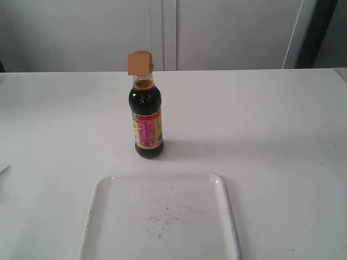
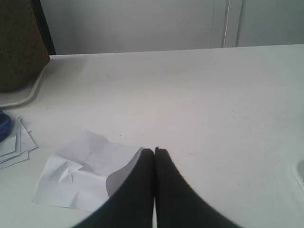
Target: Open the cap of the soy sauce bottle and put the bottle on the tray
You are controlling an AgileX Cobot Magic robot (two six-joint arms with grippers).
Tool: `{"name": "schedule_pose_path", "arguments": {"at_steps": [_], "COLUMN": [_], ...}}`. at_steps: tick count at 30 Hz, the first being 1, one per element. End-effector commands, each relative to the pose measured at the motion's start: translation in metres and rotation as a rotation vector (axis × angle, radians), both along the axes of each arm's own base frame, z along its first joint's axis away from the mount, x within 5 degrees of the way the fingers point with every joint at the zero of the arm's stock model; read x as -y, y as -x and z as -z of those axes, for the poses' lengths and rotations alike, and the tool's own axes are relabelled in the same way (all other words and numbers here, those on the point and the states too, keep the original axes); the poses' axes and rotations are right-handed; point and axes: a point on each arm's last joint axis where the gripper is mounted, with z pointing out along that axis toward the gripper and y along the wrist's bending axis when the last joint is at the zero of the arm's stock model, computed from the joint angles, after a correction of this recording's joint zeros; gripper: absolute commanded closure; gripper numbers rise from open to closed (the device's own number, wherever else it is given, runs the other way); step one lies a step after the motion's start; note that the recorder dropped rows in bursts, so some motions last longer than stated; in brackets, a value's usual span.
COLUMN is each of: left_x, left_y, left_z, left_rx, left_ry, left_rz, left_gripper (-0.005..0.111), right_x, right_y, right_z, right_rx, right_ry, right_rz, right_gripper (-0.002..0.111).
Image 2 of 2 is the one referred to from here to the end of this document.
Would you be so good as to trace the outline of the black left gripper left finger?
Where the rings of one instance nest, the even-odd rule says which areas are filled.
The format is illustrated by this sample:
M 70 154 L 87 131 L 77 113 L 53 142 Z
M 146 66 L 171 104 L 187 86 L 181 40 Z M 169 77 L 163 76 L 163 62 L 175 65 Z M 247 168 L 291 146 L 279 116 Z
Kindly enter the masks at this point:
M 154 153 L 143 149 L 133 170 L 113 196 L 76 227 L 151 228 L 154 187 Z

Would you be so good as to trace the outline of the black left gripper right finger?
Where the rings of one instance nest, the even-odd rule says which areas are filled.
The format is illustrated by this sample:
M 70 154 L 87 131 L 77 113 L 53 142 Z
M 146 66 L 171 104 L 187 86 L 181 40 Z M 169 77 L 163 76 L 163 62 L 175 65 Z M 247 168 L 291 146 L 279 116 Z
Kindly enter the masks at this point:
M 155 202 L 159 228 L 238 228 L 185 181 L 166 149 L 155 148 Z

